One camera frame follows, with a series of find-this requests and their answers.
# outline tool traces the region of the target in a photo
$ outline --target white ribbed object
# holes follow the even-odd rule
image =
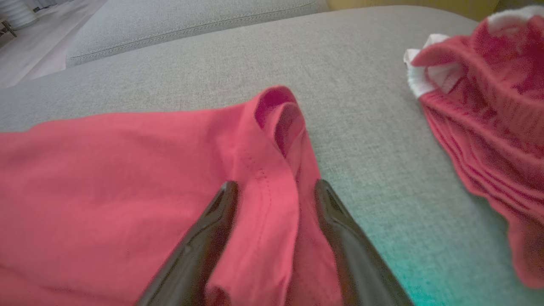
[[[0,13],[7,18],[14,30],[38,21],[36,14],[21,0],[0,0]]]

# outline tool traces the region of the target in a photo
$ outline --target red clothing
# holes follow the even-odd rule
[[[227,180],[216,305],[340,305],[319,178],[293,94],[222,109],[114,113],[0,133],[0,304],[131,305]]]
[[[433,134],[467,189],[508,220],[514,269],[530,287],[544,287],[542,33],[544,8],[508,10],[409,63]]]

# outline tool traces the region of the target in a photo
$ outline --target gray sofa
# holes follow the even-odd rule
[[[117,2],[91,18],[72,55],[134,39],[125,29],[94,48],[93,29],[106,35],[102,26],[120,18],[160,18],[112,12]],[[144,40],[81,62],[69,54],[67,70],[0,91],[0,131],[97,113],[217,108],[285,84],[306,119],[322,177],[417,305],[544,305],[544,292],[514,274],[505,220],[465,190],[406,83],[407,48],[421,47],[431,33],[468,34],[477,23],[407,6],[269,20]]]

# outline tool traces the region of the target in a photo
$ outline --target sofa seat cushion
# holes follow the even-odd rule
[[[169,40],[325,10],[325,0],[109,0],[74,37],[66,67]]]
[[[285,84],[322,177],[416,305],[544,305],[544,291],[524,287],[512,269],[506,222],[465,190],[406,81],[406,49],[476,25],[391,6],[169,41],[0,91],[0,131],[106,112],[223,107]]]

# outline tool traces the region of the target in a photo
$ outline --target folded garment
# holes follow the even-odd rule
[[[341,305],[293,94],[0,133],[0,304],[132,305],[227,180],[239,196],[209,305]]]
[[[509,222],[514,269],[544,286],[544,8],[408,50],[408,82],[466,188]]]

